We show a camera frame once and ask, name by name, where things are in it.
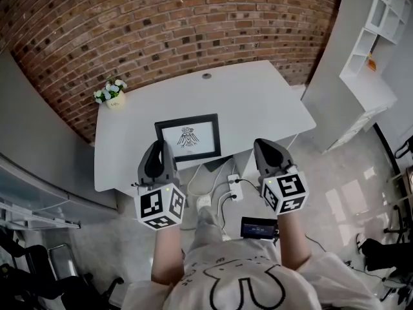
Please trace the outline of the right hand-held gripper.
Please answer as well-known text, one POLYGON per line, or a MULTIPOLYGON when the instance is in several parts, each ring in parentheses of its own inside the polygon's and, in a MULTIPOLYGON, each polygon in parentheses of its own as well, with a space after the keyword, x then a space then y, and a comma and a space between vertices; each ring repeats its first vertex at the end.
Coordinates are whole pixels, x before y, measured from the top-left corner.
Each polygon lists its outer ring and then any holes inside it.
POLYGON ((292 165, 292 156, 283 146, 268 139, 254 141, 254 155, 260 175, 267 176, 261 182, 261 197, 276 216, 303 208, 309 196, 303 171, 292 165))

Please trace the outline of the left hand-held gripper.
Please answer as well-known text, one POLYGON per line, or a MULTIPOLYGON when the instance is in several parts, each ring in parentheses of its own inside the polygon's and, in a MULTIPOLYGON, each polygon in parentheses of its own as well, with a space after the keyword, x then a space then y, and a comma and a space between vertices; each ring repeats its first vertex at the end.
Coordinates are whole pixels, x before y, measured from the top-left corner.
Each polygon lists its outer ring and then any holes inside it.
POLYGON ((166 141, 146 150, 137 170, 137 221, 154 231, 181 225, 186 196, 180 190, 175 157, 166 141))

